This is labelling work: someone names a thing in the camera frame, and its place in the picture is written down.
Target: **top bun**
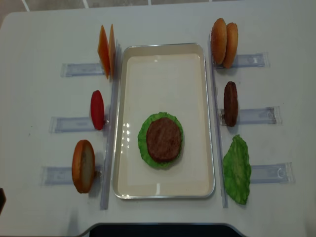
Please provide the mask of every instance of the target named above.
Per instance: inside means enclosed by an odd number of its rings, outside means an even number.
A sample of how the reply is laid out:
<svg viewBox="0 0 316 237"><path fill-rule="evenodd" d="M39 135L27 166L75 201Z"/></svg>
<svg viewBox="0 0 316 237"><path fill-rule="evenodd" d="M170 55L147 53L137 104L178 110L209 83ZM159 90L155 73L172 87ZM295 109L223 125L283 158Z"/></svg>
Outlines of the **top bun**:
<svg viewBox="0 0 316 237"><path fill-rule="evenodd" d="M217 64L222 64L225 58L227 43L227 29L223 18L215 21L211 33L212 54Z"/></svg>
<svg viewBox="0 0 316 237"><path fill-rule="evenodd" d="M223 61L225 68L230 68L234 62L238 45L238 28L235 23L227 25L226 56Z"/></svg>

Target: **red tomato slice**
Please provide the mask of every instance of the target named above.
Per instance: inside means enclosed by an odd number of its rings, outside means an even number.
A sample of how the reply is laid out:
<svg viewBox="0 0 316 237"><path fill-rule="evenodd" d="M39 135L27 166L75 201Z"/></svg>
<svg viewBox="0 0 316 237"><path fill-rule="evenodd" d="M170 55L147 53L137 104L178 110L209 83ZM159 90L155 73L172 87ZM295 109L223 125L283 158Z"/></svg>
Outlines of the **red tomato slice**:
<svg viewBox="0 0 316 237"><path fill-rule="evenodd" d="M102 130L104 125L104 104L99 90L92 93L90 111L94 128Z"/></svg>

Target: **lettuce leaf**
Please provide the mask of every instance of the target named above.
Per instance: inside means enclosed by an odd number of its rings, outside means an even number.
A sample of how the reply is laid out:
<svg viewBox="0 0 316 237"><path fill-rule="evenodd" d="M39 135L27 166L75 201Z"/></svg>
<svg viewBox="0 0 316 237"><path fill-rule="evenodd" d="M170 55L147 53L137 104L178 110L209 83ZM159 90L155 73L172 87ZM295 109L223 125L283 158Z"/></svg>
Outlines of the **lettuce leaf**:
<svg viewBox="0 0 316 237"><path fill-rule="evenodd" d="M156 162L154 161L151 156L149 155L148 153L148 149L147 149L147 130L150 126L150 124L153 122L153 121L156 121L160 118L169 118L171 119L172 121L175 122L175 124L178 126L179 130L180 130L180 134L181 134L181 147L180 147L180 151L181 151L181 148L182 148L182 142L183 142L183 129L182 129L182 126L181 126L181 123L179 122L179 120L175 117L175 116L172 116L168 113L164 113L164 112L160 112L158 114L153 114L153 115L150 115L146 120L145 122L143 123L142 125L142 128L140 129L139 133L138 133L138 148L139 148L139 151L140 151L140 155L142 157L142 159L151 167L154 167L154 168L166 168L168 167L172 162L174 162L179 156L180 156L180 153L179 152L179 155L177 156L176 159L172 160L172 161L168 161L168 162Z"/></svg>
<svg viewBox="0 0 316 237"><path fill-rule="evenodd" d="M248 146L239 135L233 137L223 160L223 168L226 192L235 202L245 205L250 193L251 166Z"/></svg>

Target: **tray rim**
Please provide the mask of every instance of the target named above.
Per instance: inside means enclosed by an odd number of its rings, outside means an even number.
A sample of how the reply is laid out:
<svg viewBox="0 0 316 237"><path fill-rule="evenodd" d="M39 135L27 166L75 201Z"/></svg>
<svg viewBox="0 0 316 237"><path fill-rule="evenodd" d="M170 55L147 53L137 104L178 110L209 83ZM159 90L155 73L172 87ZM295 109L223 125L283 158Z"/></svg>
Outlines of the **tray rim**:
<svg viewBox="0 0 316 237"><path fill-rule="evenodd" d="M204 61L204 76L205 76L205 89L206 89L206 102L207 102L207 118L208 118L208 133L209 133L209 139L210 139L210 154L211 154L211 158L212 158L212 169L213 169L213 189L207 193L206 195L187 195L187 196L181 196L181 195L155 195L155 196L121 196L120 194L116 193L116 190L114 188L114 177L112 176L111 179L111 183L112 183L112 189L113 192L115 194L116 197L118 197L119 199L122 200L129 200L129 199L184 199L184 198L208 198L209 196L211 196L214 191L215 191L215 170L214 170L214 157L213 157L213 142L212 142L212 135L211 135L211 120L210 120L210 103L209 103L209 96L208 96L208 83L207 83L207 74L206 74L206 60L205 60L205 52L203 47L199 44L199 43L173 43L173 44L149 44L149 45L138 45L138 46L130 46L127 47L124 50L124 53L122 55L121 58L121 71L122 71L122 66L123 66L123 60L124 60L124 56L125 53L131 49L131 48L145 48L145 47L160 47L160 46L180 46L180 45L188 45L188 44L195 44L197 46L199 46L203 52L203 61ZM114 151L115 151L115 147L116 147L116 143L117 143L117 136L118 136L118 122L119 122L119 107L120 107L120 99L121 99L121 87L122 87L122 83L121 83L121 77L122 77L122 73L120 74L120 78L119 78L119 92L118 92L118 104L117 104L117 115L116 115L116 124L115 124L115 142L114 142ZM116 163L116 152L113 152L113 169L112 172L114 172L114 167L115 167L115 163Z"/></svg>

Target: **floor tile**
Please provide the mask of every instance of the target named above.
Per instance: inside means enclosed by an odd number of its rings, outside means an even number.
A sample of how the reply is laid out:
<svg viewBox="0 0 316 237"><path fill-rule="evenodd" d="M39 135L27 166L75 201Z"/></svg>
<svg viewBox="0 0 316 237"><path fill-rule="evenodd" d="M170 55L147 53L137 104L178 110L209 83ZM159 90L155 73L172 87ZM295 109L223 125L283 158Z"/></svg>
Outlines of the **floor tile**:
<svg viewBox="0 0 316 237"><path fill-rule="evenodd" d="M84 8L82 0L25 0L30 11Z"/></svg>
<svg viewBox="0 0 316 237"><path fill-rule="evenodd" d="M152 0L152 5L192 3L192 2L209 2L209 0Z"/></svg>
<svg viewBox="0 0 316 237"><path fill-rule="evenodd" d="M7 14L17 11L26 11L21 0L0 0L0 26Z"/></svg>
<svg viewBox="0 0 316 237"><path fill-rule="evenodd" d="M89 7L148 5L148 0L87 0L87 2Z"/></svg>

